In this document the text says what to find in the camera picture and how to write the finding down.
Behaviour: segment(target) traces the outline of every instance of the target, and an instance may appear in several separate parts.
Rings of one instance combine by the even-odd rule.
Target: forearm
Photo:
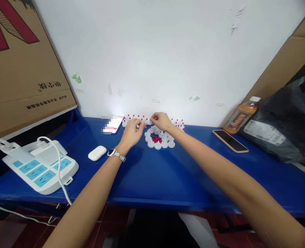
[[[305,247],[305,228],[256,180],[180,129],[172,128],[168,132],[239,207],[269,247]]]
[[[116,147],[116,150],[122,155],[128,152],[127,148],[120,146]],[[118,157],[107,159],[78,195],[44,247],[78,248],[85,244],[108,199],[120,165],[121,160]]]

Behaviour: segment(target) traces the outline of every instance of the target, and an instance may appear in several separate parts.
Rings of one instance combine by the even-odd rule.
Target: hand
[[[127,153],[136,143],[138,143],[144,128],[146,128],[146,124],[143,121],[137,119],[130,120],[126,125],[124,134],[117,148],[122,149],[123,152]]]
[[[170,129],[175,127],[172,122],[170,121],[170,118],[167,116],[164,112],[157,112],[154,113],[151,118],[151,122],[155,124],[159,129],[169,132]]]

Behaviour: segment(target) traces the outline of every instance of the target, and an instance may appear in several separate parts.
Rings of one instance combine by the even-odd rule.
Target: phone screen
[[[226,133],[224,130],[215,130],[214,131],[220,138],[222,138],[227,144],[229,144],[235,151],[246,151],[246,147],[241,145],[236,139]]]

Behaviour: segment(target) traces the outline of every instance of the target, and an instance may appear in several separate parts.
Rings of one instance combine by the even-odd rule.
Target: blue table
[[[107,149],[114,148],[122,137],[123,127],[120,127],[116,135],[101,134],[105,121],[81,117],[55,138],[68,151],[68,155],[79,163],[73,182],[66,186],[72,200],[107,159],[104,155],[93,162],[88,159],[88,153],[99,145]],[[234,153],[212,134],[214,129],[216,128],[186,125],[186,133],[246,171],[293,216],[305,217],[304,172],[292,164],[276,161],[239,135],[235,135],[235,138],[250,152]],[[148,148],[144,138],[142,136],[127,154],[127,160],[120,167],[111,189],[109,203],[130,207],[240,213],[237,206],[177,142],[173,149],[156,150]],[[61,189],[50,195],[40,195],[13,171],[0,177],[0,200],[66,203]]]

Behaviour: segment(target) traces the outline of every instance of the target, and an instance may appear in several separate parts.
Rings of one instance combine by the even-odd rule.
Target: white cable
[[[25,219],[33,220],[33,221],[35,221],[35,222],[37,222],[37,223],[45,224],[45,225],[47,225],[47,226],[56,227],[55,225],[50,225],[50,224],[48,224],[48,223],[46,223],[46,222],[38,221],[37,219],[34,219],[34,218],[31,218],[31,217],[24,216],[24,215],[22,215],[22,214],[19,214],[19,213],[14,212],[14,211],[10,211],[10,210],[5,209],[5,208],[3,208],[3,207],[0,207],[0,210],[5,211],[5,212],[8,212],[8,213],[11,213],[11,214],[18,215],[18,216],[20,216],[20,217],[22,217],[22,218],[25,218]]]
[[[54,220],[56,220],[56,218],[57,217],[54,217],[54,219],[52,220],[52,218],[53,218],[54,216],[52,215],[50,218],[49,218],[49,220],[48,220],[48,224],[52,224],[53,222],[54,222]]]
[[[5,144],[7,147],[10,147],[10,146],[11,146],[11,144],[10,144],[8,141],[4,140],[4,139],[1,139],[1,138],[0,138],[0,142],[3,143],[3,144]]]
[[[57,157],[58,157],[58,162],[59,162],[59,167],[58,167],[58,169],[57,169],[57,179],[59,180],[60,186],[61,186],[61,188],[62,188],[62,190],[63,190],[63,192],[64,192],[64,195],[65,195],[66,200],[68,201],[68,203],[69,203],[70,205],[72,205],[72,202],[71,202],[69,196],[67,195],[67,191],[66,191],[66,189],[65,189],[65,187],[64,187],[64,185],[63,185],[63,183],[62,183],[62,181],[61,181],[61,177],[60,177],[60,171],[61,171],[61,156],[60,156],[60,151],[59,151],[59,149],[57,148],[57,146],[54,144],[54,142],[53,142],[50,138],[48,138],[48,137],[41,136],[41,137],[37,138],[37,141],[39,141],[39,140],[42,139],[42,138],[48,140],[49,143],[50,143],[51,145],[53,145],[53,146],[55,147],[56,151],[57,151]]]

